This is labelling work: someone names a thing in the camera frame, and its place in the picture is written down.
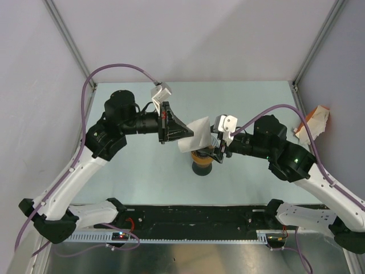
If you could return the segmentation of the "smoked glass dripper cone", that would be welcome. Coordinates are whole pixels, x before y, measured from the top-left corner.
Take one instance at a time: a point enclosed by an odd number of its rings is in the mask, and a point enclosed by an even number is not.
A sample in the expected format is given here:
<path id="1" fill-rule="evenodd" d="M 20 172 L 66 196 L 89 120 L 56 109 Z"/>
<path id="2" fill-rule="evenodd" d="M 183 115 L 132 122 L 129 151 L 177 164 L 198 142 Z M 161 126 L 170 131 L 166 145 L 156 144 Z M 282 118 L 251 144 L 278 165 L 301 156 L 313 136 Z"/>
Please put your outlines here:
<path id="1" fill-rule="evenodd" d="M 213 147 L 213 148 L 218 147 L 219 146 L 219 142 L 218 142 L 217 138 L 214 137 L 213 135 L 211 135 L 210 137 L 211 137 L 210 146 Z M 206 158 L 206 157 L 209 156 L 208 154 L 206 154 L 206 153 L 203 152 L 203 148 L 200 149 L 200 150 L 197 150 L 196 151 L 196 154 L 197 154 L 197 156 L 202 157 L 202 158 Z"/>

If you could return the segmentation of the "white paper coffee filter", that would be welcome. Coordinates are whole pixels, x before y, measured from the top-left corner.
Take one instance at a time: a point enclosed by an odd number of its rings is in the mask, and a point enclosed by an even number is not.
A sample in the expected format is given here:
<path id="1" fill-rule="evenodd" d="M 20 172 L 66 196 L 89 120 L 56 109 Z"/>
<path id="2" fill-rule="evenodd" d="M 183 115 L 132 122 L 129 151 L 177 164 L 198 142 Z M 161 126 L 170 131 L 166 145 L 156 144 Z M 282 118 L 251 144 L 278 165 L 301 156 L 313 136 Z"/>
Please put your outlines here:
<path id="1" fill-rule="evenodd" d="M 193 131 L 194 135 L 178 141 L 180 152 L 191 152 L 208 147 L 212 144 L 210 120 L 208 116 L 195 120 L 187 126 Z"/>

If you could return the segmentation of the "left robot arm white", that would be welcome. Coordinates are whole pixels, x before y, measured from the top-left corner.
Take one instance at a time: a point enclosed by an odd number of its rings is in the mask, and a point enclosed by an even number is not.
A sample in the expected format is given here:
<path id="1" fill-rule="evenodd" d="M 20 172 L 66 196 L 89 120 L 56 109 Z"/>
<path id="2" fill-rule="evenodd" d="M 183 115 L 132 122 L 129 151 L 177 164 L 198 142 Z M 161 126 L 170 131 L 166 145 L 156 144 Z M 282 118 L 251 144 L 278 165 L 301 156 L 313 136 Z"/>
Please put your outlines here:
<path id="1" fill-rule="evenodd" d="M 23 199 L 20 210 L 30 218 L 40 235 L 53 244 L 68 239 L 84 227 L 126 222 L 124 205 L 116 198 L 99 204 L 71 205 L 73 198 L 89 179 L 127 144 L 127 135 L 157 133 L 159 142 L 173 142 L 194 135 L 171 110 L 171 91 L 158 85 L 151 91 L 155 110 L 140 109 L 128 90 L 112 93 L 104 104 L 100 119 L 82 137 L 80 148 L 63 174 L 35 199 Z"/>

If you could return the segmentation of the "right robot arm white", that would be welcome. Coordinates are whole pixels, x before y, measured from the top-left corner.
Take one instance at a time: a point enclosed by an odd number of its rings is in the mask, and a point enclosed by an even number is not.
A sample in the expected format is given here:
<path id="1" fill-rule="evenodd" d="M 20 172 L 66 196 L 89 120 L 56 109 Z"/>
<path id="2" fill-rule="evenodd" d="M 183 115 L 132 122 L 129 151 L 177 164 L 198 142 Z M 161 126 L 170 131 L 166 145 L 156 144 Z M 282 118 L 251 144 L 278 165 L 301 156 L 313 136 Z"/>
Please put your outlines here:
<path id="1" fill-rule="evenodd" d="M 352 196 L 320 167 L 319 160 L 304 147 L 287 140 L 287 128 L 273 115 L 254 122 L 252 134 L 232 135 L 237 119 L 221 115 L 210 127 L 220 145 L 202 152 L 221 163 L 233 154 L 266 159 L 269 170 L 280 180 L 294 183 L 320 200 L 326 209 L 300 207 L 271 199 L 263 221 L 271 229 L 281 224 L 309 229 L 331 237 L 342 248 L 364 254 L 364 201 Z"/>

